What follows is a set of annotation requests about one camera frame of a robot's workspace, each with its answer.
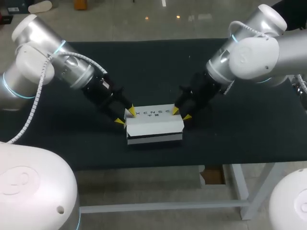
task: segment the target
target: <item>white shoe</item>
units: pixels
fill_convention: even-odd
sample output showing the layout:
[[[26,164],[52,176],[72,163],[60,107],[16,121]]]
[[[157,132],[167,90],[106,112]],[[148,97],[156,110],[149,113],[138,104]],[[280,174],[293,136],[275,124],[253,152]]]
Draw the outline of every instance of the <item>white shoe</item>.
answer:
[[[52,2],[42,1],[37,4],[29,6],[28,10],[30,13],[46,12],[52,8]]]

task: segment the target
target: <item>cardboard box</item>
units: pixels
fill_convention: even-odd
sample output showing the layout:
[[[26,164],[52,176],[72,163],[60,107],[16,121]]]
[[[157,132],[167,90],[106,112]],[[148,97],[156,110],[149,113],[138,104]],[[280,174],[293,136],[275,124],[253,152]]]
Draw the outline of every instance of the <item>cardboard box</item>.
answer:
[[[5,6],[9,14],[29,13],[28,7],[34,0],[5,0]]]
[[[174,104],[135,107],[136,117],[126,111],[127,143],[143,144],[182,140],[181,115],[172,115]]]

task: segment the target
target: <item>orange object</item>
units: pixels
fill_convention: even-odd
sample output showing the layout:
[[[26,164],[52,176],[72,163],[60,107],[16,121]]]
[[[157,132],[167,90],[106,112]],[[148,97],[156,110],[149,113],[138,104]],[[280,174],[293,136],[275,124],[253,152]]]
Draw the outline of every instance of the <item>orange object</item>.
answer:
[[[87,0],[73,0],[75,10],[86,10]]]

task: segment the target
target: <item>table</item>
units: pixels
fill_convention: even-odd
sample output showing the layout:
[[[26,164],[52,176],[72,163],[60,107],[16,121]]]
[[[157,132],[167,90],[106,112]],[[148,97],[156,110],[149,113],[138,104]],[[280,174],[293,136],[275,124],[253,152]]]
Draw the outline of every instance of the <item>table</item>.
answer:
[[[135,106],[170,104],[224,39],[151,42],[72,43],[125,86]],[[307,160],[307,119],[290,82],[266,88],[237,80],[227,96],[217,95],[212,110],[197,116],[181,145],[132,147],[126,134],[85,99],[54,80],[44,87],[35,117],[18,144],[60,155],[73,170],[231,164],[239,200],[82,207],[83,213],[203,207],[243,207],[250,219],[280,179],[287,161]],[[0,138],[9,140],[24,124],[30,105],[0,112]],[[248,195],[242,163],[267,163]]]

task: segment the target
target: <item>yellow fingertip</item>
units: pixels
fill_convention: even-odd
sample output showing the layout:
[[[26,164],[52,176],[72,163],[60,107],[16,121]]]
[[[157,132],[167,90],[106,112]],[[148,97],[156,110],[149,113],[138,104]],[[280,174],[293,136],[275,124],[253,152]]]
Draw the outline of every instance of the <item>yellow fingertip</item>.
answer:
[[[175,106],[175,107],[173,108],[173,115],[175,115],[178,111],[179,111],[179,109]]]
[[[134,106],[132,105],[132,107],[130,109],[128,109],[128,111],[134,116],[136,117],[136,113],[135,113],[135,109]]]
[[[187,120],[187,119],[190,119],[190,118],[192,118],[192,116],[191,116],[190,114],[188,114],[188,115],[186,115],[186,116],[183,118],[183,120]]]
[[[125,124],[122,120],[120,120],[119,118],[117,118],[114,122],[116,122],[116,123],[120,123],[120,124]]]

